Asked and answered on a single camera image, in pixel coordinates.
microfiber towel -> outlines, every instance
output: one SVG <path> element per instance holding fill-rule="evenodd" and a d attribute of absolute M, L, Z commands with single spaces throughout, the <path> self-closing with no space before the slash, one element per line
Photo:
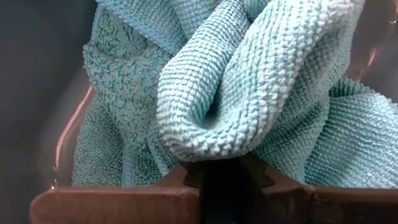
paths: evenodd
<path fill-rule="evenodd" d="M 253 152 L 304 184 L 398 185 L 398 107 L 345 78 L 364 0 L 98 0 L 74 185 Z"/>

dark gray background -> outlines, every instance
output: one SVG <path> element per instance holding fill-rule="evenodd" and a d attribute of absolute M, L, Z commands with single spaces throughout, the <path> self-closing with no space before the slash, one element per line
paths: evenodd
<path fill-rule="evenodd" d="M 353 56 L 387 31 L 392 0 L 369 0 Z M 55 143 L 88 86 L 81 69 L 94 0 L 0 0 L 0 223 L 28 223 L 32 198 L 50 187 Z M 364 82 L 398 99 L 398 38 Z"/>

fabric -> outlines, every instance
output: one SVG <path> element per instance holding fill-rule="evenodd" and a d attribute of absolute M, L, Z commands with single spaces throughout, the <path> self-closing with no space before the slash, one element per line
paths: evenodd
<path fill-rule="evenodd" d="M 364 0 L 98 0 L 73 184 L 254 151 L 300 181 L 398 185 L 398 107 L 343 78 Z"/>

plush towel texture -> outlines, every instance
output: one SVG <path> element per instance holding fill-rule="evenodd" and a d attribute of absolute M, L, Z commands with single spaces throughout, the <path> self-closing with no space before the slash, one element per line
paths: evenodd
<path fill-rule="evenodd" d="M 254 151 L 307 184 L 398 185 L 398 108 L 347 78 L 364 0 L 98 0 L 75 185 Z"/>

waffle weave texture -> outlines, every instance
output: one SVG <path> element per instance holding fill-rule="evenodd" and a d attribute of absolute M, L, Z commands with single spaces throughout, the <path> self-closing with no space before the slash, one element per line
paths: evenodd
<path fill-rule="evenodd" d="M 253 151 L 301 183 L 398 185 L 398 107 L 344 78 L 364 0 L 98 0 L 73 184 Z"/>

